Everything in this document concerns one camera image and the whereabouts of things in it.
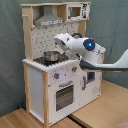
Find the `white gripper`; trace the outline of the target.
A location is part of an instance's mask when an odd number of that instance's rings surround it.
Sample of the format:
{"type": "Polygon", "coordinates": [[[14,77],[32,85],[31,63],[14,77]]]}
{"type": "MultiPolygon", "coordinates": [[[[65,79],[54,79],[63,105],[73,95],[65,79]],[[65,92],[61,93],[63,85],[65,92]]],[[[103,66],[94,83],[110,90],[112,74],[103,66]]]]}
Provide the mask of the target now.
{"type": "Polygon", "coordinates": [[[54,37],[54,40],[63,51],[73,51],[73,42],[75,41],[75,39],[69,33],[57,34],[54,37]]]}

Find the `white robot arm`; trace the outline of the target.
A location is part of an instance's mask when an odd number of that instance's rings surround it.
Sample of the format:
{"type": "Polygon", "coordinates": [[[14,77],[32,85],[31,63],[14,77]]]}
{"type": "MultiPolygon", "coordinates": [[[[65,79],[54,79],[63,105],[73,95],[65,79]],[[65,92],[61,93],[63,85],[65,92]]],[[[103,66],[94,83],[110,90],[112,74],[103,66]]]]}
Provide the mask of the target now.
{"type": "Polygon", "coordinates": [[[57,34],[55,42],[61,47],[69,59],[79,59],[83,71],[128,71],[128,49],[113,64],[103,64],[102,55],[105,48],[92,38],[75,39],[69,33],[57,34]]]}

